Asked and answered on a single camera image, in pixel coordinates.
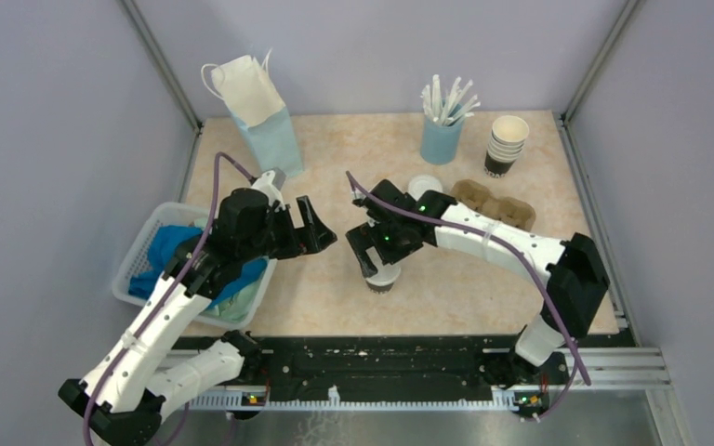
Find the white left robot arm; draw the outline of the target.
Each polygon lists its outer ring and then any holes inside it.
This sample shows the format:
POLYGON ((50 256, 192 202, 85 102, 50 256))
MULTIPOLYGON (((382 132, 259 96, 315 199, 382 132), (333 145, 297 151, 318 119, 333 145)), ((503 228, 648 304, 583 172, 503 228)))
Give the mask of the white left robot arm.
POLYGON ((172 369, 157 367, 248 262, 318 254, 337 240, 308 197, 298 197, 297 206, 300 228, 282 198, 262 190, 239 188, 212 203, 203 232, 179 245, 112 351, 85 377, 60 387, 59 397, 84 419, 87 445, 94 436, 109 445, 146 445, 171 413, 212 386, 257 379, 261 348, 238 330, 172 369))

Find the black paper coffee cup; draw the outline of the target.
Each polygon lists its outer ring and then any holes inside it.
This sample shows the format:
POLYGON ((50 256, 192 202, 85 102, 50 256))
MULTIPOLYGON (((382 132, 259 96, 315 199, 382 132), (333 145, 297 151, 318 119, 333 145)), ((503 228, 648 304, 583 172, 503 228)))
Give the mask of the black paper coffee cup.
POLYGON ((364 279, 368 289, 371 292, 379 295, 388 293, 393 288, 397 280, 397 276, 385 277, 380 274, 364 279))

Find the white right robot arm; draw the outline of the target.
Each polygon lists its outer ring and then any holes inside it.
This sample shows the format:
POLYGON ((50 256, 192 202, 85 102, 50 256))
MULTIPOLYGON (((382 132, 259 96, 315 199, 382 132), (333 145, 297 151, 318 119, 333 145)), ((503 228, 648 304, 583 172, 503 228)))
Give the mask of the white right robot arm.
POLYGON ((595 242, 575 233, 543 237, 471 210, 454 197, 427 190, 419 198, 384 179, 372 190, 349 179, 353 204, 367 220, 347 240, 364 279, 389 287, 402 260, 428 244, 475 256, 533 284, 543 297, 538 315, 522 329, 508 357, 510 375, 534 382, 560 347, 576 350, 587 335, 610 280, 595 242))

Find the stack of white cup lids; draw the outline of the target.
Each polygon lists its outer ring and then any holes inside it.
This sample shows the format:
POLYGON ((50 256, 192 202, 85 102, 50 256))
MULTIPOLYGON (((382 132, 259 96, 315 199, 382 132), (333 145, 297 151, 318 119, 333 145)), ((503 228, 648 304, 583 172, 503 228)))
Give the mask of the stack of white cup lids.
POLYGON ((412 177, 407 185, 407 193, 415 200, 419 200, 422 195, 429 190, 442 192, 442 182, 437 177, 431 175, 417 175, 412 177))

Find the white coffee cup lid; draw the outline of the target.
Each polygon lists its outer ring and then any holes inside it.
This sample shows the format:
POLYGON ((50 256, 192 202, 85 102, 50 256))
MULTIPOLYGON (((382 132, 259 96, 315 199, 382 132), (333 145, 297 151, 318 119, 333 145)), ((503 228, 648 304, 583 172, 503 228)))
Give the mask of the white coffee cup lid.
POLYGON ((372 276, 369 276, 369 277, 373 277, 377 274, 380 274, 385 277, 397 276, 399 278, 401 275, 401 271, 402 271, 402 268, 400 265, 382 265, 382 266, 377 266, 377 273, 372 276))

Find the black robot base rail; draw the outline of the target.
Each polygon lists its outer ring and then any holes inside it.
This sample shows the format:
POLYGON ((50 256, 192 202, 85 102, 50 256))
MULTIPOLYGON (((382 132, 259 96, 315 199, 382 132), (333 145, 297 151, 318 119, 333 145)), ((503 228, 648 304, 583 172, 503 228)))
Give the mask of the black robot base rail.
POLYGON ((259 336, 259 357, 223 385, 266 388, 272 402, 490 400, 500 390, 563 385, 563 353, 535 368, 510 356, 510 335, 259 336))

